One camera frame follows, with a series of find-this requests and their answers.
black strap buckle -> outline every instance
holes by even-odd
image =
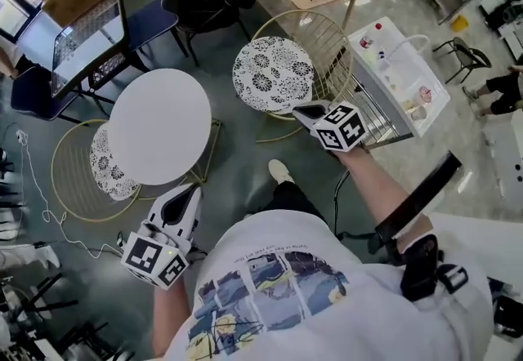
[[[438,254],[438,242],[433,234],[419,239],[407,249],[404,254],[405,273],[400,285],[406,299],[418,301],[434,294]]]
[[[467,271],[459,265],[443,264],[438,267],[437,278],[443,283],[450,294],[468,283]]]

round table top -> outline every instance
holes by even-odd
[[[185,72],[156,69],[123,90],[108,125],[109,147],[126,177],[161,185],[183,176],[211,133],[211,105]]]
[[[258,111],[275,114],[312,99],[314,70],[309,55],[287,38],[264,37],[244,46],[232,69],[238,96]]]

black pants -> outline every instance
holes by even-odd
[[[33,67],[36,67],[38,68],[39,70],[39,74],[38,74],[38,80],[40,81],[43,81],[43,82],[50,82],[51,81],[51,78],[52,78],[52,74],[51,74],[51,71],[43,68],[42,66],[38,65],[38,64],[35,64],[33,62],[31,62],[29,59],[27,59],[25,57],[25,55],[23,55],[20,60],[18,60],[18,62],[16,63],[16,70],[18,71],[18,73],[21,75],[23,74],[26,70],[28,69],[31,69]]]
[[[490,105],[493,114],[506,114],[516,110],[516,102],[521,100],[519,88],[519,73],[512,72],[509,75],[492,78],[487,81],[490,92],[501,92],[503,95]]]
[[[267,210],[294,210],[296,212],[310,213],[325,221],[305,193],[296,184],[289,181],[282,182],[275,188],[272,194],[272,201],[262,209],[263,212]]]

white cube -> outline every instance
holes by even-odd
[[[348,152],[369,133],[357,107],[343,101],[313,126],[316,136],[326,150]]]
[[[132,232],[121,260],[136,277],[168,290],[189,263],[180,249]]]

white sneaker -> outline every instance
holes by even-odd
[[[469,90],[466,87],[462,87],[463,94],[465,94],[469,100],[475,101],[480,98],[475,90]]]
[[[56,268],[61,267],[60,260],[58,259],[58,256],[55,254],[55,252],[52,250],[52,247],[41,247],[39,250],[39,258],[38,260],[42,263],[43,267],[48,270],[49,269],[49,262],[51,262]]]
[[[271,159],[269,162],[269,172],[278,184],[285,181],[294,183],[287,167],[278,159]]]

